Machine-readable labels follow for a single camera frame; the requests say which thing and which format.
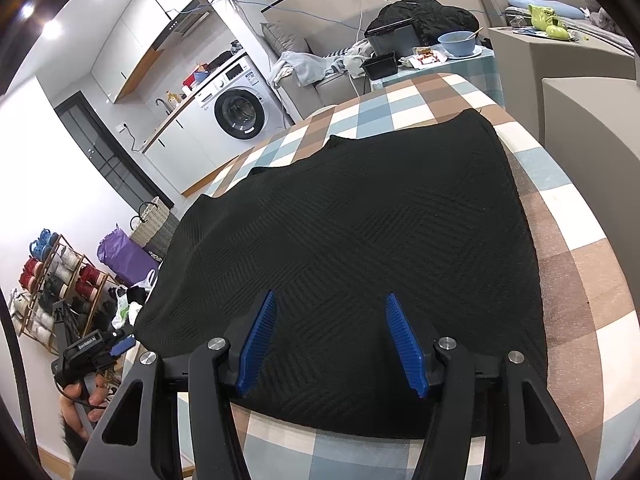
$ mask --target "woven basket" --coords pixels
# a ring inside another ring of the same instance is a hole
[[[133,227],[136,218],[139,220],[138,225]],[[143,202],[138,215],[131,219],[130,238],[145,251],[164,259],[179,222],[160,197],[156,196],[151,202]]]

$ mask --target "bottle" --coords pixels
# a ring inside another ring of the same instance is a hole
[[[178,104],[180,104],[180,101],[182,101],[179,95],[172,94],[168,90],[166,91],[166,100],[173,110],[175,110]]]

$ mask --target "person's hand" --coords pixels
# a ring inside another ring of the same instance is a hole
[[[104,377],[101,375],[95,376],[95,390],[89,397],[89,404],[92,406],[105,406],[105,400],[109,393],[107,389],[107,383]],[[69,384],[64,390],[64,393],[73,399],[79,399],[82,394],[82,388],[80,384]],[[71,399],[67,399],[65,396],[60,395],[60,412],[62,417],[68,426],[80,435],[84,440],[89,440],[89,435],[82,426],[78,412],[76,412],[76,403]],[[100,417],[104,413],[104,410],[91,410],[87,417],[91,422],[98,422]]]

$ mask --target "range hood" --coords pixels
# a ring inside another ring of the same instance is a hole
[[[213,7],[208,0],[191,0],[164,28],[151,48],[158,51],[177,45],[212,12]]]

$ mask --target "ceiling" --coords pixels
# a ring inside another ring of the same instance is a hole
[[[69,0],[56,15],[62,35],[40,37],[16,73],[9,91],[33,75],[48,98],[91,71],[111,29],[131,0]]]

